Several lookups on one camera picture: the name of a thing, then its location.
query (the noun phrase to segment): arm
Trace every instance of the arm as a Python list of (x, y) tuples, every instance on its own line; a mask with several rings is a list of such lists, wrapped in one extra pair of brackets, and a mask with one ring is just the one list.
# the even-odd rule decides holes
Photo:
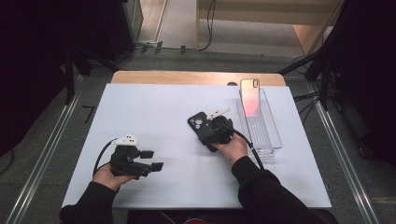
[(117, 191), (133, 178), (114, 176), (110, 164), (101, 167), (78, 202), (61, 209), (61, 220), (64, 223), (113, 223), (112, 204)]
[(229, 144), (214, 144), (233, 165), (239, 202), (260, 223), (323, 223), (274, 174), (260, 170), (248, 157), (247, 144), (234, 134)]

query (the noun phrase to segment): person's left hand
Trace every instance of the person's left hand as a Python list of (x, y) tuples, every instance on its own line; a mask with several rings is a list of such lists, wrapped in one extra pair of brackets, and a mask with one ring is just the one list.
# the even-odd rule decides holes
[(121, 185), (135, 178), (133, 175), (114, 176), (113, 173), (111, 173), (110, 168), (110, 164), (106, 164), (99, 168), (99, 170), (93, 176), (92, 181), (117, 191)]

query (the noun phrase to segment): white tabletop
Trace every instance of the white tabletop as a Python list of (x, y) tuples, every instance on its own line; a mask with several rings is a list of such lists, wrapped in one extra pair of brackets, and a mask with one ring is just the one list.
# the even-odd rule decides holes
[[(283, 147), (264, 161), (282, 185), (308, 207), (331, 207), (303, 125), (287, 87), (262, 87)], [(123, 208), (240, 208), (238, 183), (220, 152), (202, 146), (187, 119), (230, 107), (224, 116), (240, 130), (239, 87), (107, 84), (78, 159), (63, 206), (75, 204), (89, 182), (96, 159), (111, 139), (134, 134), (140, 150), (154, 150), (144, 163), (164, 162), (158, 173), (123, 185), (113, 206)], [(110, 146), (100, 164), (114, 152)]]

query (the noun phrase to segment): black sweatshirt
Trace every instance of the black sweatshirt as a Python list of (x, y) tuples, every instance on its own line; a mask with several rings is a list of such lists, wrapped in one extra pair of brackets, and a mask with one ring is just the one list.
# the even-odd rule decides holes
[[(268, 170), (260, 170), (249, 157), (239, 159), (232, 168), (238, 180), (239, 202), (256, 223), (324, 223)], [(116, 191), (91, 182), (75, 205), (62, 208), (64, 223), (113, 223), (112, 204)]]

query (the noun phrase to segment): smartphone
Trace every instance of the smartphone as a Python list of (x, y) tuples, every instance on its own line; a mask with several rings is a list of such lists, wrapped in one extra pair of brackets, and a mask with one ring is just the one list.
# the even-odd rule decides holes
[(247, 118), (259, 116), (261, 113), (260, 81), (257, 78), (242, 79), (240, 86), (240, 94), (245, 116)]

